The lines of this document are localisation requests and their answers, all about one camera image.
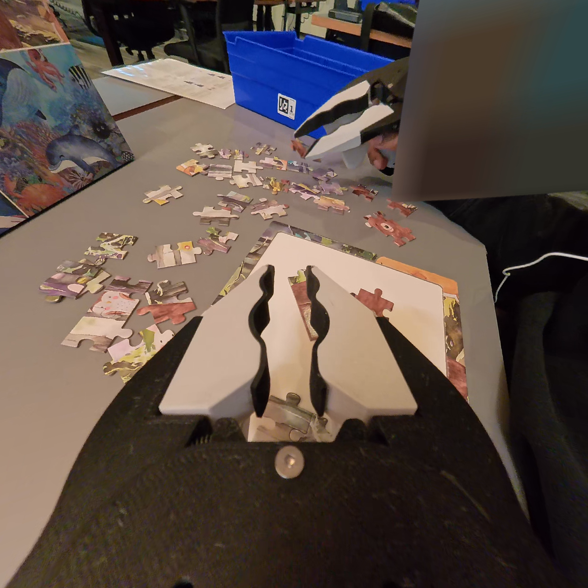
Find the person in black jacket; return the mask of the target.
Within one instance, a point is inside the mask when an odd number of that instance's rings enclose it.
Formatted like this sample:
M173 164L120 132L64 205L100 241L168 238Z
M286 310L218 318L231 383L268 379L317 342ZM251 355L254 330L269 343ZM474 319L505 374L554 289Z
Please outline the person in black jacket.
M486 249L531 526L587 587L587 193L429 203Z

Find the illustrated puzzle box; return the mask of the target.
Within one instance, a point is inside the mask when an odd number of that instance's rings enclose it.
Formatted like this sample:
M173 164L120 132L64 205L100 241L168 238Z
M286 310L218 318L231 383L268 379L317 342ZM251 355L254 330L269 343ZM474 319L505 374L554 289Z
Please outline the illustrated puzzle box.
M1 233L134 159L48 1L1 1Z

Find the joined bear face puzzle pieces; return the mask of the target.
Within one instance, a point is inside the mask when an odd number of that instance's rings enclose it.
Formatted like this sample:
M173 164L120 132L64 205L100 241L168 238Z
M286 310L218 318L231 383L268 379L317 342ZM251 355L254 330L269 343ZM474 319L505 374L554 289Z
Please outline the joined bear face puzzle pieces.
M366 215L364 217L365 225L370 228L377 229L380 233L384 234L385 236L390 235L390 231L393 228L398 226L403 226L399 222L396 222L393 219L387 218L382 212L378 211L373 215Z

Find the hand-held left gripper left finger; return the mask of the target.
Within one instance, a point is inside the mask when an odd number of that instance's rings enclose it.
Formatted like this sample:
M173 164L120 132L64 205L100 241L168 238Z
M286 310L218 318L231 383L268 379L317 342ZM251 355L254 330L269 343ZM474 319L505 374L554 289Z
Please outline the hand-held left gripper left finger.
M202 314L159 410L211 419L261 417L270 393L266 343L275 268L266 265Z

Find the printed frame puzzle tray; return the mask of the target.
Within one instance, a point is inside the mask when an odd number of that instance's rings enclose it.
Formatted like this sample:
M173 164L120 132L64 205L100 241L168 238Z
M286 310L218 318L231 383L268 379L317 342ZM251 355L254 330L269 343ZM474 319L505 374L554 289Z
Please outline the printed frame puzzle tray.
M214 303L241 284L256 266L274 266L269 308L277 318L263 333L270 396L284 399L296 393L300 406L316 414L308 390L314 342L307 336L288 277L317 266L350 294L381 289L383 297L394 303L387 320L467 398L457 284L414 266L381 265L377 259L375 253L280 222L271 222L258 238Z

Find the blue plastic bin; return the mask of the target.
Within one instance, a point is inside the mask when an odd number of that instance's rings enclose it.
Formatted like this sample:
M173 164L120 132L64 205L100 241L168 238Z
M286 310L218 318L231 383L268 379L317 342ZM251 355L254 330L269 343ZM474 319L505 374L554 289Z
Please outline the blue plastic bin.
M236 103L297 129L357 77L392 60L295 32L224 33Z

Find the assembled grey puzzle section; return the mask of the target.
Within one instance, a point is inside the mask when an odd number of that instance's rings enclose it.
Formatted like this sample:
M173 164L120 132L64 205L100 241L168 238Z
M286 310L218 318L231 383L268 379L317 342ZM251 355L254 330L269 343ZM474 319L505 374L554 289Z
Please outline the assembled grey puzzle section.
M262 417L253 415L248 441L329 443L334 434L326 417L300 406L300 396L288 393L284 399L270 396Z

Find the person's right hand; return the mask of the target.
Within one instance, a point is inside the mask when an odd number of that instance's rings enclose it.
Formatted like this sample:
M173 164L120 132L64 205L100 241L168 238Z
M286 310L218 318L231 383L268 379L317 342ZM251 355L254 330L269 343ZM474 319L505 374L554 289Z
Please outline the person's right hand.
M370 164L383 172L391 164L389 163L389 154L395 152L398 147L398 132L391 132L385 135L379 135L371 139L367 147L367 157Z

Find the printed paper sheet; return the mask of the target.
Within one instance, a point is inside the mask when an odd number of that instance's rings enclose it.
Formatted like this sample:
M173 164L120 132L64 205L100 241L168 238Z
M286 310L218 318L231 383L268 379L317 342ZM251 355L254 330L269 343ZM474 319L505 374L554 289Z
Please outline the printed paper sheet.
M231 75L172 58L113 68L104 75L221 109L236 102Z

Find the scattered loose puzzle pieces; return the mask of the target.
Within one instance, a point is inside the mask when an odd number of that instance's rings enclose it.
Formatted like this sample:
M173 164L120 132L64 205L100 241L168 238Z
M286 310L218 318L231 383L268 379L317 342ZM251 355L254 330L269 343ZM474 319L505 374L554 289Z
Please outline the scattered loose puzzle pieces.
M242 151L214 151L210 145L198 143L193 151L200 156L228 159L233 156L232 164L201 165L197 159L188 160L177 166L181 173L195 177L203 174L217 181L229 180L233 187L244 190L247 187L262 187L272 195L281 192L300 196L305 201L312 201L319 210L333 210L344 214L349 207L339 198L345 192L364 195L372 199L377 191L363 185L343 187L337 181L333 169L313 168L305 162L282 160L271 157L275 149L258 143L255 153L265 154L259 163L244 159ZM196 242L180 241L175 245L155 246L147 255L149 263L158 269L167 269L194 264L199 255L211 255L214 252L228 253L238 234L231 231L222 232L220 226L230 226L233 219L238 220L247 212L258 215L264 220L274 216L287 215L288 205L275 200L252 198L232 190L220 195L216 206L204 206L194 212L200 223L206 224L206 235ZM118 373L124 382L163 346L173 338L171 330L160 331L158 325L170 321L179 325L186 320L187 313L196 310L191 298L181 299L187 293L184 282L171 283L160 281L153 285L151 281L140 280L131 283L129 277L115 276L110 283L103 282L111 275L104 271L108 259L122 260L128 254L127 247L134 245L138 238L132 235L103 232L97 237L97 246L89 247L86 257L79 261L64 261L56 273L40 285L40 291L46 293L47 302L56 303L62 299L77 299L86 292L99 293L99 297L84 313L81 319L64 337L63 346L77 348L81 342L90 341L91 350L108 353L110 361L104 364L104 373Z

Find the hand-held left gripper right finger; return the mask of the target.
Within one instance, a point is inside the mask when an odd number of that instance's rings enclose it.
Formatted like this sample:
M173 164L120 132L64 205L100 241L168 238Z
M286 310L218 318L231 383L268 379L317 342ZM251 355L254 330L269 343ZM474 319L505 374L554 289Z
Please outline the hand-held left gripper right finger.
M306 268L312 348L309 390L318 416L413 415L417 404L378 317L315 266Z

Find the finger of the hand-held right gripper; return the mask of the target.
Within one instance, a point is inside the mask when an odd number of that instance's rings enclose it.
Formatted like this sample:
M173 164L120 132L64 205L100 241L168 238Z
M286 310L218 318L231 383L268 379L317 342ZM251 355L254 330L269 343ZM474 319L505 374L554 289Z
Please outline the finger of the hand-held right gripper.
M329 98L296 129L294 137L310 135L320 127L330 125L344 116L363 114L370 107L371 83L363 80Z
M369 107L355 120L340 125L313 143L305 159L316 161L331 155L340 155L343 162L363 162L369 142L397 131L400 120L400 102Z

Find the plain brown puzzle piece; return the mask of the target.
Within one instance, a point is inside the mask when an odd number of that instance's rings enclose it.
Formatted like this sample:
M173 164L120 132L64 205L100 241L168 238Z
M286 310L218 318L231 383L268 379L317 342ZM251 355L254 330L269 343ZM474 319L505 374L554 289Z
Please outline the plain brown puzzle piece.
M312 318L311 302L310 302L310 300L304 299L303 301L298 302L297 305L298 305L299 313L302 318L307 336L311 342L314 342L318 338L318 333L316 332L316 330L314 329L314 327L311 324L311 318Z
M388 319L389 313L393 311L394 303L384 298L383 291L379 288L373 292L360 289L358 293L352 293L352 296L370 309L377 318Z

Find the wooden background table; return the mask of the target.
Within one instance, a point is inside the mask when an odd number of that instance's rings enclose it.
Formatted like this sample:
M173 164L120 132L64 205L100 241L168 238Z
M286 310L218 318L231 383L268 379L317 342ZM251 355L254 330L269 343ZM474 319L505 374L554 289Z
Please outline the wooden background table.
M338 19L329 18L326 14L322 13L314 13L312 15L311 24L313 26L319 26L321 28L325 28L331 31L343 32L355 37L361 36L361 25L360 24L353 24L351 22L341 21ZM405 38L399 35L394 35L391 33L386 33L379 30L372 29L369 33L370 40L377 40L380 42L385 42L390 45L395 45L397 47L404 47L404 48L411 48L412 47L412 40L410 38Z

